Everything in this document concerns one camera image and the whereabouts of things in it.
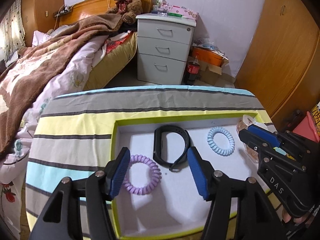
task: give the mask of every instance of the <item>wooden headboard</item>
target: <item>wooden headboard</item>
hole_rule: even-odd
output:
[[[152,10],[152,0],[141,0],[144,13]],[[59,26],[69,25],[78,20],[84,19],[91,15],[103,14],[116,5],[114,0],[86,0],[73,6],[71,13],[62,15],[59,20]]]

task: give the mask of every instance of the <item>teddy bear's foot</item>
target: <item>teddy bear's foot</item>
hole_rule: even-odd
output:
[[[122,20],[123,22],[127,23],[127,24],[134,24],[135,21],[136,21],[136,16],[134,13],[132,12],[128,12],[128,13],[125,13],[123,16],[122,16]]]

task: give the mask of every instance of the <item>purple spiral hair tie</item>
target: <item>purple spiral hair tie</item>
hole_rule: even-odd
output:
[[[150,158],[143,155],[137,155],[137,154],[131,155],[130,163],[144,163],[148,165],[149,168],[152,170],[151,182],[144,187],[134,187],[131,184],[131,182],[127,179],[127,175],[126,175],[123,181],[124,187],[131,194],[136,194],[136,195],[149,194],[157,186],[158,182],[160,181],[161,172],[159,171],[159,167]]]

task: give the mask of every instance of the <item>nightstand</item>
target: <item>nightstand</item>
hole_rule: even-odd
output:
[[[138,80],[180,85],[196,21],[141,14],[138,19]]]

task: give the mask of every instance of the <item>brown teddy bear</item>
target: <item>brown teddy bear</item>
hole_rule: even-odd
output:
[[[109,9],[107,13],[117,13],[122,15],[123,22],[134,24],[136,16],[142,13],[141,0],[115,0],[116,6]]]

